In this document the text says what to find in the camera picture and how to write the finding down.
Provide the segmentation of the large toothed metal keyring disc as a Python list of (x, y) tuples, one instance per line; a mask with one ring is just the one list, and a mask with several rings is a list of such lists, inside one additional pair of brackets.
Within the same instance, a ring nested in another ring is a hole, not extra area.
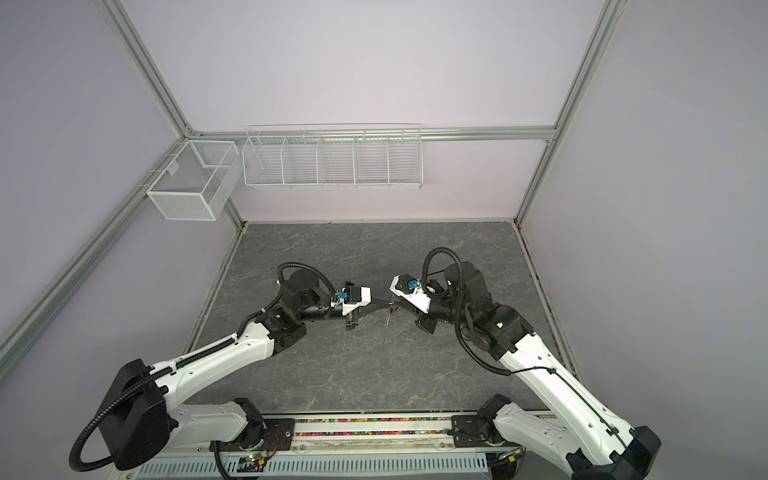
[(392, 318), (392, 316), (393, 316), (393, 314), (395, 313), (396, 310), (397, 310), (397, 307), (395, 306), (394, 303), (390, 303), (388, 308), (387, 308), (387, 310), (386, 310), (386, 318), (385, 318), (385, 322), (384, 322), (384, 330), (383, 330), (383, 338), (382, 338), (382, 346), (383, 347), (386, 346), (387, 338), (388, 338), (388, 332), (389, 332), (389, 327), (390, 327), (390, 323), (391, 323), (391, 318)]

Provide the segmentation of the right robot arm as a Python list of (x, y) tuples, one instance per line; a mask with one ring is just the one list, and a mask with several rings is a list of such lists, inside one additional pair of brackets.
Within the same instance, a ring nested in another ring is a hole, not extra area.
[(519, 378), (554, 415), (547, 421), (497, 394), (478, 416), (504, 441), (532, 451), (572, 479), (644, 479), (661, 449), (658, 435), (633, 426), (597, 399), (513, 307), (493, 300), (483, 274), (447, 247), (431, 250), (419, 276), (390, 290), (414, 310), (420, 329), (453, 325), (462, 349), (485, 370)]

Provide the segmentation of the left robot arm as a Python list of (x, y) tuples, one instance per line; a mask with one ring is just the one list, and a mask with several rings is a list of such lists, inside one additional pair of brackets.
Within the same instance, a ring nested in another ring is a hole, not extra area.
[(247, 315), (237, 330), (171, 360), (137, 359), (116, 374), (94, 417), (68, 458), (75, 472), (114, 465), (136, 468), (191, 432), (179, 409), (207, 386), (271, 358), (306, 335), (309, 321), (352, 322), (373, 302), (370, 288), (351, 282), (337, 289), (317, 268), (284, 262), (276, 269), (277, 295)]

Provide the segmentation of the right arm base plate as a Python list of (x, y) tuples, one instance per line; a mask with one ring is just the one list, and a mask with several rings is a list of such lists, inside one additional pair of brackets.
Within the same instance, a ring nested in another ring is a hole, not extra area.
[(458, 448), (512, 446), (493, 426), (492, 422), (473, 415), (452, 415), (448, 434)]

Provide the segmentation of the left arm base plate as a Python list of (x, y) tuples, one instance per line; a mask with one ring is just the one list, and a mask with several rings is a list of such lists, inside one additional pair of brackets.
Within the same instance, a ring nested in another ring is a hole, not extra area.
[(248, 425), (234, 440), (223, 442), (219, 452), (288, 451), (294, 438), (294, 418), (267, 418), (260, 427)]

